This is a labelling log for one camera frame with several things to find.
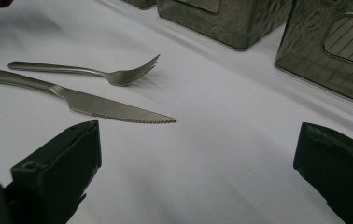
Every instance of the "knife handle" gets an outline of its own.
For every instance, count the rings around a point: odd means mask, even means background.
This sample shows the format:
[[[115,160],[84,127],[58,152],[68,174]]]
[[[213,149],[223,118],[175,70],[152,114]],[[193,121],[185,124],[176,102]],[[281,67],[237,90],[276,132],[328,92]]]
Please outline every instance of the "knife handle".
[[[56,86],[55,84],[34,79],[31,77],[17,75],[10,72],[0,71],[0,83],[22,86],[30,89],[35,89],[38,91],[44,91],[47,93],[55,94],[54,91],[52,90],[52,88]]]
[[[96,71],[90,68],[82,68],[75,66],[66,66],[49,63],[28,63],[28,62],[12,62],[8,68],[21,71],[34,72],[59,72],[59,73],[78,73],[101,76],[103,72]]]

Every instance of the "knife blade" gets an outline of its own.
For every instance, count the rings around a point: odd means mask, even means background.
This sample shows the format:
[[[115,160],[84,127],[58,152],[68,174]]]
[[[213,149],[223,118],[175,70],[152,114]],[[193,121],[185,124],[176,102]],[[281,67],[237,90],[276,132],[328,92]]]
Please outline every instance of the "knife blade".
[[[135,106],[125,105],[99,96],[65,87],[31,77],[0,71],[0,83],[43,91],[63,98],[71,110],[106,119],[135,123],[174,123],[176,119],[144,110]]]

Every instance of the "white surface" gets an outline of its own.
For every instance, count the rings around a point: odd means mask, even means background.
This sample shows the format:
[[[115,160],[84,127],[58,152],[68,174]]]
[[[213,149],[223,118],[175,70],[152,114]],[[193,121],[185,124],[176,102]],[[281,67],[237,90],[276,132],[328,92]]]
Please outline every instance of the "white surface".
[[[178,120],[145,125],[69,111],[45,93],[0,85],[0,183],[9,168],[69,126],[100,122],[103,167],[69,221],[342,223],[293,170],[300,126],[353,138],[353,104],[274,67],[280,27],[245,52],[118,0],[16,0],[0,9],[0,69],[12,61],[137,67],[129,87],[100,77],[17,72]]]

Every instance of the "knife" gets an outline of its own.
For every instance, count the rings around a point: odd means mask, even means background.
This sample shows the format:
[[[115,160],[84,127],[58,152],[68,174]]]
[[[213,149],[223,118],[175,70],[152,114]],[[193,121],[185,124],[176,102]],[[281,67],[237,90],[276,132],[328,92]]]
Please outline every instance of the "knife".
[[[0,71],[0,83],[21,86],[53,94],[63,98],[71,110],[120,121],[135,123],[174,123],[176,119],[153,113],[138,107],[125,105],[102,97],[74,91],[65,87],[25,77],[10,72]]]

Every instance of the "fork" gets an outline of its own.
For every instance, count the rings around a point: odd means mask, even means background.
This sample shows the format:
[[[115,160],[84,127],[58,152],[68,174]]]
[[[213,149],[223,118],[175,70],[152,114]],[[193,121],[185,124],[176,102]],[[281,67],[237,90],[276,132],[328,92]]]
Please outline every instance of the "fork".
[[[58,65],[58,64],[48,64],[48,63],[28,63],[28,62],[12,62],[8,65],[8,68],[14,70],[22,71],[36,71],[36,72],[60,72],[60,73],[76,73],[84,75],[95,75],[100,77],[105,77],[110,85],[114,86],[127,86],[131,82],[144,76],[150,70],[155,67],[157,59],[160,54],[154,57],[150,62],[135,68],[133,70],[123,70],[113,73],[105,73],[96,71],[90,68]]]

